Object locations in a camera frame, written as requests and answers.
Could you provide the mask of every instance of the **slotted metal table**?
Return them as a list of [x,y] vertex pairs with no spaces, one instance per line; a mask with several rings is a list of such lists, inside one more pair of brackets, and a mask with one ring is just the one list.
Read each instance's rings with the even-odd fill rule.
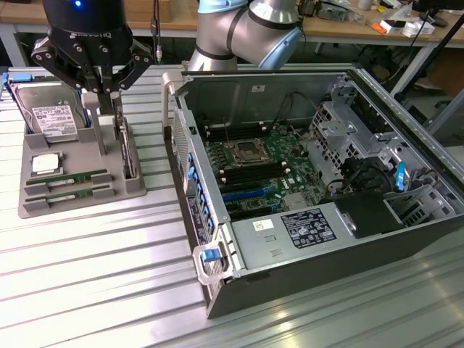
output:
[[160,76],[180,68],[150,68],[123,93],[148,194],[28,220],[17,216],[24,123],[3,92],[0,347],[464,345],[461,232],[408,260],[206,319],[161,134]]

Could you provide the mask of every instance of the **hard drive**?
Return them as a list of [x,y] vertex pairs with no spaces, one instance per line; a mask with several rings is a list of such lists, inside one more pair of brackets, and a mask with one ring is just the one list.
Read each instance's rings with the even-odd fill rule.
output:
[[42,133],[49,143],[78,139],[77,129],[90,126],[79,93],[55,78],[9,80],[29,133]]

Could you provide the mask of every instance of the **blue ram slot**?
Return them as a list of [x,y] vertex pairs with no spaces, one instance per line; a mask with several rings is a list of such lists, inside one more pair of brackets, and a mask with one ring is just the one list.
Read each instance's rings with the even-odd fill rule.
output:
[[268,194],[268,192],[269,192],[269,188],[261,188],[259,190],[242,192],[240,194],[224,194],[223,200],[224,202],[234,202],[234,201],[240,201],[242,199],[263,197],[266,194]]

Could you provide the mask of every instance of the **orange object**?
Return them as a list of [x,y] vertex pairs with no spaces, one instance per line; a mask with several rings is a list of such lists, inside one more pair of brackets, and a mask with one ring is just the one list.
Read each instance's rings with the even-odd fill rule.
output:
[[386,29],[378,23],[374,23],[370,27],[374,30],[377,30],[380,34],[386,34]]

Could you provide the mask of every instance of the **gray parts tray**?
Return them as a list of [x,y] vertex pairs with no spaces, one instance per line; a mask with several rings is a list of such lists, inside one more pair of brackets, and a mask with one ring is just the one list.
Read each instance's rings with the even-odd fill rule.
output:
[[[101,156],[93,128],[78,130],[79,140],[48,144],[42,134],[25,135],[22,150],[21,189],[18,215],[20,218],[48,215],[55,212],[74,210],[93,205],[116,202],[146,194],[136,144],[129,132],[129,144],[133,156],[133,165],[137,176],[126,179],[123,174],[123,157],[119,140],[115,138],[115,129],[111,125],[100,126],[107,154]],[[106,170],[106,173],[93,174],[91,181],[75,185],[50,187],[46,183],[26,185],[30,180],[53,178],[56,175],[31,176],[32,157],[40,154],[60,153],[64,175],[75,175]],[[91,196],[49,203],[46,196],[65,195],[78,190],[92,190]]]

